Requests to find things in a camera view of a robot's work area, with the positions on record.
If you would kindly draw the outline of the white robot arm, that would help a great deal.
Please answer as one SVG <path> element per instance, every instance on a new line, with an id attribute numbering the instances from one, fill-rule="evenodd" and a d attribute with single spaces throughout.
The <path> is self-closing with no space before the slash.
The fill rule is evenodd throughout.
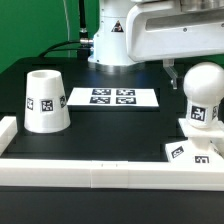
<path id="1" fill-rule="evenodd" d="M 178 58 L 224 53 L 224 0 L 99 0 L 89 65 L 126 72 L 161 60 L 172 83 Z"/>

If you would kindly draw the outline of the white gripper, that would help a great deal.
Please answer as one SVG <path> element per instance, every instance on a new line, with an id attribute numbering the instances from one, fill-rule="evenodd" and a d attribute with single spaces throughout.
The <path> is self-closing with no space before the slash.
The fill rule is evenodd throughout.
<path id="1" fill-rule="evenodd" d="M 163 60 L 177 88 L 174 60 L 224 53 L 224 0 L 146 0 L 126 20 L 127 54 L 133 61 Z"/>

